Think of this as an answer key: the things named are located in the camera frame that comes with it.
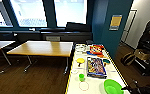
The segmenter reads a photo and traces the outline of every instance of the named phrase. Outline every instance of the table leg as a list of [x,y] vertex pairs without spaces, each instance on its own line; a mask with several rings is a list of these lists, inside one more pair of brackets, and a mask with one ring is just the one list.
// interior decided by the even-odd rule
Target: table leg
[[5,57],[6,61],[8,62],[8,66],[6,66],[5,68],[3,68],[2,71],[0,71],[0,73],[4,73],[5,69],[7,69],[9,66],[11,66],[11,63],[9,61],[9,59],[7,58],[6,54],[4,53],[4,51],[1,49],[1,52],[3,53],[3,56]]
[[67,57],[67,64],[66,64],[65,72],[63,74],[67,73],[67,69],[68,69],[68,65],[69,65],[68,63],[69,63],[69,58]]
[[30,57],[27,55],[27,57],[28,57],[28,60],[29,60],[29,65],[24,69],[24,72],[27,72],[27,69],[33,64],[32,63],[32,61],[31,61],[31,59],[30,59]]

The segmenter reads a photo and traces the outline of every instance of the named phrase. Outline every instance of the person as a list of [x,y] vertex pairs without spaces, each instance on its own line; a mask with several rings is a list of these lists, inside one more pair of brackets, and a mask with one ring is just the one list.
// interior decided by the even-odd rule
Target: person
[[137,49],[143,48],[143,43],[150,43],[150,21],[146,24],[146,28],[143,32],[143,35],[141,36]]

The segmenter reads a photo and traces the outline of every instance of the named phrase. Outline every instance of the cup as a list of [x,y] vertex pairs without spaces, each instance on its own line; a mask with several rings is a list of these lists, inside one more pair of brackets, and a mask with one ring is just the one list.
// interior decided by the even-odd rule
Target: cup
[[81,82],[84,81],[84,74],[79,74],[79,80],[80,80]]

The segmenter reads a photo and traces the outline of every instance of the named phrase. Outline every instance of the bag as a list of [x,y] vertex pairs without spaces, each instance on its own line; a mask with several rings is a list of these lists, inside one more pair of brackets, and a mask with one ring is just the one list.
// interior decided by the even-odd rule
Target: bag
[[128,53],[121,58],[121,63],[125,66],[130,65],[135,60],[135,55],[133,53]]

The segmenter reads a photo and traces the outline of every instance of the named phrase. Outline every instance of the green plate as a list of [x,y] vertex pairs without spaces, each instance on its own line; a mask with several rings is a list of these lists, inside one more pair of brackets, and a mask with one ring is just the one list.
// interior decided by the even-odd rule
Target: green plate
[[107,94],[123,94],[124,91],[121,90],[122,86],[111,79],[107,79],[104,81],[104,89],[107,92]]

